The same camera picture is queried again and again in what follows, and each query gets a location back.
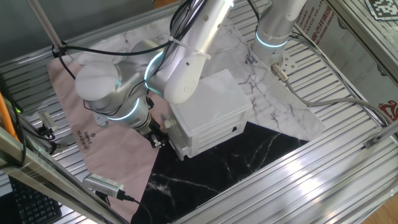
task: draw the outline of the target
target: black marble pattern sheet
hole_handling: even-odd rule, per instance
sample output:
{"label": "black marble pattern sheet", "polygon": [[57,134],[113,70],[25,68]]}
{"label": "black marble pattern sheet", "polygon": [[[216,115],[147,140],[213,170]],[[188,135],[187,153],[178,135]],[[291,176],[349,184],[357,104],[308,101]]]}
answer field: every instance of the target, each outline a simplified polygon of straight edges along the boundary
{"label": "black marble pattern sheet", "polygon": [[[242,134],[184,161],[173,149],[164,147],[141,203],[154,223],[171,223],[305,143],[247,123]],[[148,222],[148,214],[140,207],[131,223]]]}

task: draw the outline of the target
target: keyboard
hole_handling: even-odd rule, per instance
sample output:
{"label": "keyboard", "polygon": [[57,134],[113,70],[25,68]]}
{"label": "keyboard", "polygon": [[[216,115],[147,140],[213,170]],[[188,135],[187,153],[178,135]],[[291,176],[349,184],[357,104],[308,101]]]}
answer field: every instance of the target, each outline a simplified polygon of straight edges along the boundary
{"label": "keyboard", "polygon": [[54,199],[9,177],[21,224],[53,223],[62,217],[60,205]]}

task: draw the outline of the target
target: marble surface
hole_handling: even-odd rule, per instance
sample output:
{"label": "marble surface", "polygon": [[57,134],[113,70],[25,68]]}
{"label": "marble surface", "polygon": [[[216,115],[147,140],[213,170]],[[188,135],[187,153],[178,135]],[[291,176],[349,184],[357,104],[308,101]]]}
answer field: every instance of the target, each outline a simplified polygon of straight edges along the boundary
{"label": "marble surface", "polygon": [[202,76],[227,68],[253,104],[250,122],[304,140],[325,129],[259,61],[231,21],[225,21],[213,46]]}
{"label": "marble surface", "polygon": [[[102,40],[91,48],[128,52],[144,39],[153,39],[163,44],[167,41],[165,34],[169,34],[169,22],[170,18],[155,21]],[[211,59],[206,62],[202,76],[228,69],[253,103],[250,122],[308,141],[324,130],[322,122],[258,60],[230,20],[224,21],[209,53]],[[125,59],[88,52],[70,57],[83,66],[94,61],[117,64]]]}
{"label": "marble surface", "polygon": [[[160,149],[141,203],[154,223],[170,223],[306,141],[248,123],[242,134],[191,159]],[[147,223],[142,207],[132,223]]]}

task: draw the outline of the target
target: orange pole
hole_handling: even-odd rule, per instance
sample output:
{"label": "orange pole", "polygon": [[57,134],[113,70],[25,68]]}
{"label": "orange pole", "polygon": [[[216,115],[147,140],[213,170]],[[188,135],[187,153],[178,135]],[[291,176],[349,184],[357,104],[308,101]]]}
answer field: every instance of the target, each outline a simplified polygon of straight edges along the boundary
{"label": "orange pole", "polygon": [[6,127],[6,131],[12,137],[14,137],[16,140],[19,141],[19,139],[17,137],[17,133],[15,132],[15,129],[14,129],[14,125],[12,124],[12,119],[10,117],[10,114],[8,113],[6,102],[4,101],[4,98],[2,97],[1,93],[0,93],[0,114],[1,114],[2,121]]}

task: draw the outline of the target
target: white marble pattern sheet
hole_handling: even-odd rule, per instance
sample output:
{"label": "white marble pattern sheet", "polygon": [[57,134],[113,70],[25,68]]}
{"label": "white marble pattern sheet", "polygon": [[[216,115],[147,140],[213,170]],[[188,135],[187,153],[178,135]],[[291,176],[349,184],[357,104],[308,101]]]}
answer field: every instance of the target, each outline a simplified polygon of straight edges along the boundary
{"label": "white marble pattern sheet", "polygon": [[[153,39],[163,44],[166,41],[164,34],[169,34],[169,22],[170,18],[155,21],[102,40],[91,48],[129,52],[144,39]],[[285,89],[252,53],[248,43],[229,19],[225,20],[210,55],[211,59],[206,62],[202,76],[228,69],[253,103],[250,122],[308,141],[324,130],[323,123]],[[92,61],[119,63],[124,59],[121,56],[88,52],[70,56],[80,65],[86,65]]]}

